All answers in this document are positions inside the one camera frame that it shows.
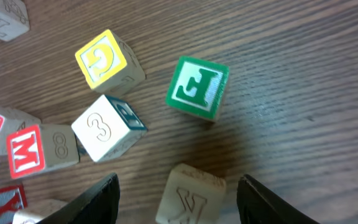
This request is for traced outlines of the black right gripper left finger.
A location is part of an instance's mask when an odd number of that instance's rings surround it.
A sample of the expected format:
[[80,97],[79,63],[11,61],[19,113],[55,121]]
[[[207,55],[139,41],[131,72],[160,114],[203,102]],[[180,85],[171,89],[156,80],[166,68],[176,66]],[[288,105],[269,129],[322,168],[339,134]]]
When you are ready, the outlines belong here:
[[115,224],[119,199],[119,179],[111,173],[39,224]]

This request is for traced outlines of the green B letter block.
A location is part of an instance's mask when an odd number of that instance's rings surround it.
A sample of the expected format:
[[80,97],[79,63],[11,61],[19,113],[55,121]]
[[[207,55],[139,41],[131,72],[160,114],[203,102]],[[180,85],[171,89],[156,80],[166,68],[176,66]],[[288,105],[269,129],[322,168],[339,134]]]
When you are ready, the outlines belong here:
[[226,181],[187,164],[167,180],[155,221],[161,224],[214,224],[226,195]]

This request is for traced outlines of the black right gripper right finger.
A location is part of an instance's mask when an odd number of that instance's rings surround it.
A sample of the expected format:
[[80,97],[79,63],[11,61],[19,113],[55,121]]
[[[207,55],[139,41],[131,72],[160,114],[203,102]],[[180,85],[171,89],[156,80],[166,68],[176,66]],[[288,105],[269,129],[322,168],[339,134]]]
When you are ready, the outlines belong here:
[[242,224],[318,224],[248,174],[238,182],[237,207]]

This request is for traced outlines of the green F letter block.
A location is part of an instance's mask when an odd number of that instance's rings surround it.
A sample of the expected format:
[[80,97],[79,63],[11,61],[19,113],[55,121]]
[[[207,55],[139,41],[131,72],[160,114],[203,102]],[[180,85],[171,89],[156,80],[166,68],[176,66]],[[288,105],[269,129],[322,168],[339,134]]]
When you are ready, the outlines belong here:
[[165,102],[184,113],[215,122],[219,119],[228,81],[228,66],[181,56]]

